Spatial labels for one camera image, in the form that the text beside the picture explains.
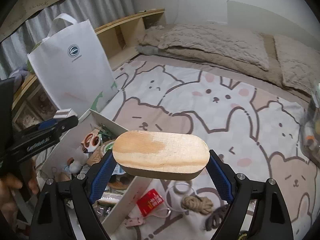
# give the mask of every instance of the metal screw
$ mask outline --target metal screw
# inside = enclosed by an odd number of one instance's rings
[[[77,176],[77,179],[84,179],[85,178],[85,174],[84,173],[80,173]]]
[[[269,183],[270,183],[271,185],[276,184],[276,181],[275,181],[274,179],[268,179],[268,181],[269,181]]]
[[[242,174],[242,173],[238,173],[238,174],[237,174],[237,178],[238,178],[238,179],[245,179],[245,175]]]
[[[52,178],[47,179],[46,183],[47,183],[48,185],[51,185],[51,184],[53,183],[53,179],[52,179]]]

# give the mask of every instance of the white shopping bag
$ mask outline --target white shopping bag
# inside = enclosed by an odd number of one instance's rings
[[[58,19],[71,25],[56,33]],[[58,109],[72,108],[78,116],[89,108],[100,112],[118,92],[106,54],[89,20],[78,23],[70,15],[60,14],[28,59]]]

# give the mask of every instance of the human hand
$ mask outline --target human hand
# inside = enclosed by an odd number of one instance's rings
[[[37,194],[39,191],[34,163],[32,163],[32,174],[31,179],[28,182],[28,187],[33,194]],[[11,173],[0,178],[0,210],[10,225],[12,225],[14,221],[14,213],[17,211],[16,203],[11,195],[11,190],[21,188],[22,182]]]

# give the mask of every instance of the curtain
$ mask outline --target curtain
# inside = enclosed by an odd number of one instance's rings
[[[26,20],[0,44],[0,79],[21,67],[27,53],[45,38],[52,20],[61,13],[70,14],[78,22],[90,20],[93,28],[135,14],[133,0],[60,0]]]

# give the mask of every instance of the red package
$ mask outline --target red package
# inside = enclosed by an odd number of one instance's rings
[[[141,199],[137,201],[137,205],[141,214],[146,217],[152,210],[163,202],[163,198],[153,188],[149,190]]]

